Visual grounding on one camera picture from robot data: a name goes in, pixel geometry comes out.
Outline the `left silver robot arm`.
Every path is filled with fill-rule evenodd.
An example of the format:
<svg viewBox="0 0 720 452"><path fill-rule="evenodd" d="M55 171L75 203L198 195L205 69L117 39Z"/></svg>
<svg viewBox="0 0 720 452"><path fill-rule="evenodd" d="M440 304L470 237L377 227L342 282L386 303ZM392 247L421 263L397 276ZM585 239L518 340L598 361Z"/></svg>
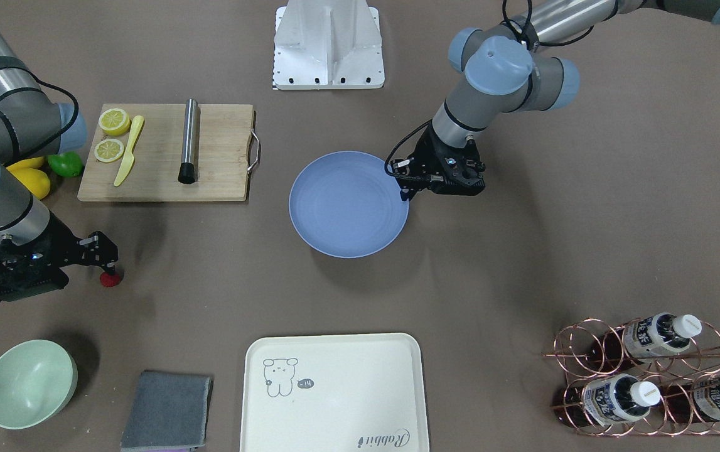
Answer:
<svg viewBox="0 0 720 452"><path fill-rule="evenodd" d="M489 30L467 28L449 44L462 75L407 158L385 160L404 202L417 192L473 196L486 166L476 139L499 114L560 109L575 98L580 75L572 61L539 54L582 40L595 24L636 9L658 9L720 26L720 1L548 1L521 15L503 15Z"/></svg>

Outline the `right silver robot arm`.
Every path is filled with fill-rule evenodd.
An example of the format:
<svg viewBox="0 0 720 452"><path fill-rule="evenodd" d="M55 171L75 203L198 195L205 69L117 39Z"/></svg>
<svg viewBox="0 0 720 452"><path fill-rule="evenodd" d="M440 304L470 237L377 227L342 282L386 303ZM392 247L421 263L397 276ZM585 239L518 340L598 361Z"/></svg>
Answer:
<svg viewBox="0 0 720 452"><path fill-rule="evenodd" d="M47 206L11 174L26 158L64 156L86 143L86 123L73 95L54 103L0 34L0 302L63 289L63 268L80 264L102 270L101 281L121 282L115 243L103 232L76 237Z"/></svg>

